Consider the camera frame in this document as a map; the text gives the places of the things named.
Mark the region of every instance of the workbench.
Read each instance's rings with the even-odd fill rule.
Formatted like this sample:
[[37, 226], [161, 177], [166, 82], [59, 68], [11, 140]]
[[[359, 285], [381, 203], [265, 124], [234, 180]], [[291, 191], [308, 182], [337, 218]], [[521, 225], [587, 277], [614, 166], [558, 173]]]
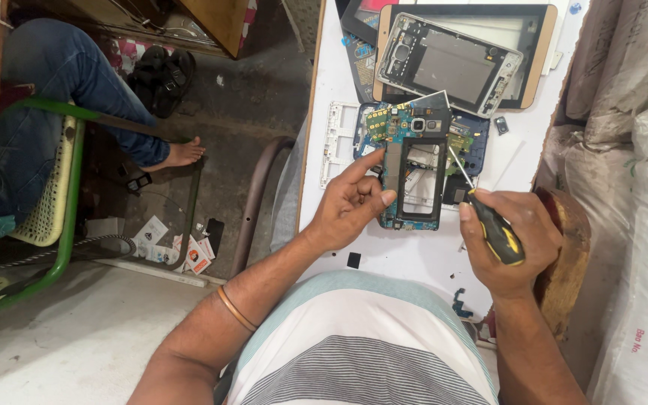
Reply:
[[[492, 125], [479, 187], [531, 191], [588, 7], [588, 0], [580, 0], [558, 10], [565, 14], [556, 45], [562, 58], [549, 75], [541, 76], [534, 104], [522, 112], [494, 114], [506, 118], [510, 131], [499, 135]], [[358, 102], [342, 37], [335, 0], [322, 0], [302, 164], [298, 231], [311, 222], [324, 193], [320, 188], [320, 170], [329, 104]], [[301, 280], [320, 272], [347, 268], [349, 254], [359, 253], [359, 270], [419, 282], [447, 302], [454, 302], [455, 292], [463, 288], [465, 292], [459, 295], [459, 300], [464, 302], [463, 309], [474, 312], [473, 320], [479, 321], [491, 308], [491, 295], [474, 276], [462, 243], [456, 211], [441, 211], [437, 231], [390, 231], [373, 220], [354, 243], [341, 251], [325, 253]]]

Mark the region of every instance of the leg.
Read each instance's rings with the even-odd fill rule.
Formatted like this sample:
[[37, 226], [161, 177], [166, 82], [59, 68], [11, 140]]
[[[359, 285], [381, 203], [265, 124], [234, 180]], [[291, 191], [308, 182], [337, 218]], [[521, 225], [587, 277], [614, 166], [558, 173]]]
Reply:
[[[113, 71], [83, 31], [54, 19], [34, 19], [4, 43], [1, 79], [34, 83], [41, 97], [154, 126], [156, 120]], [[164, 161], [169, 145], [159, 138], [108, 127], [121, 149], [141, 167]]]
[[[94, 41], [78, 28], [53, 19], [35, 19], [4, 42], [1, 78], [33, 83], [41, 97], [156, 124], [117, 76]], [[201, 157], [199, 139], [170, 145], [149, 135], [107, 127], [140, 167], [190, 164]], [[0, 216], [21, 223], [37, 204], [54, 164], [61, 116], [39, 109], [10, 109], [0, 116]]]

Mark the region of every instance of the copper bangle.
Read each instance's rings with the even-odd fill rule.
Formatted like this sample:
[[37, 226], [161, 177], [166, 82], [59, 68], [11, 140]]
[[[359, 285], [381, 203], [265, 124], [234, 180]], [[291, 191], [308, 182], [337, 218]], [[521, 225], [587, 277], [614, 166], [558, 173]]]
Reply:
[[222, 302], [224, 305], [227, 306], [227, 309], [229, 309], [229, 312], [232, 313], [232, 315], [239, 321], [240, 324], [242, 324], [245, 328], [249, 329], [252, 332], [255, 332], [257, 330], [257, 327], [254, 326], [247, 318], [244, 317], [244, 315], [239, 312], [239, 310], [232, 304], [232, 302], [229, 300], [229, 297], [227, 297], [227, 293], [224, 292], [224, 286], [220, 285], [219, 288], [217, 288], [217, 293], [219, 293], [219, 297], [222, 299]]

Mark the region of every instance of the person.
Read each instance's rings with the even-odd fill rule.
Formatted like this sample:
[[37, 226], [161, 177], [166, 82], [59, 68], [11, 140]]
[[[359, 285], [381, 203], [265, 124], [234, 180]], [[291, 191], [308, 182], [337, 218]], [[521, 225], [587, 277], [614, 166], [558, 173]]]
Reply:
[[[155, 126], [129, 86], [114, 72], [95, 42], [71, 24], [32, 19], [5, 40], [1, 80], [34, 84], [37, 96]], [[197, 136], [188, 143], [105, 127], [121, 150], [144, 171], [184, 166], [201, 158]], [[21, 224], [37, 205], [54, 166], [62, 116], [35, 108], [8, 108], [0, 114], [0, 218]]]
[[[352, 163], [291, 242], [204, 298], [156, 349], [129, 403], [213, 404], [229, 364], [230, 405], [496, 404], [472, 338], [433, 291], [359, 270], [294, 284], [394, 201], [395, 191], [365, 175], [383, 157], [379, 150]], [[511, 222], [526, 254], [516, 267], [502, 264], [474, 209], [460, 205], [469, 260], [496, 311], [502, 402], [585, 404], [530, 287], [557, 258], [561, 234], [531, 193], [476, 196]]]

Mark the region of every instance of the hand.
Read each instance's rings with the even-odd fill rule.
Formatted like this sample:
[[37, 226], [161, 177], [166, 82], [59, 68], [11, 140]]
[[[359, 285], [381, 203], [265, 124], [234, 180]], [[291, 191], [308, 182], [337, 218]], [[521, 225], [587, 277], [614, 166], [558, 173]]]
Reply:
[[383, 159], [383, 149], [371, 152], [329, 181], [314, 219], [301, 232], [313, 249], [323, 254], [346, 247], [397, 198], [394, 190], [382, 192], [376, 177], [365, 176]]
[[459, 204], [460, 227], [474, 274], [494, 299], [529, 297], [531, 280], [559, 256], [561, 233], [533, 193], [477, 189], [476, 196], [509, 221], [524, 247], [526, 258], [517, 266], [501, 263], [484, 239], [476, 211], [471, 205], [462, 203]]

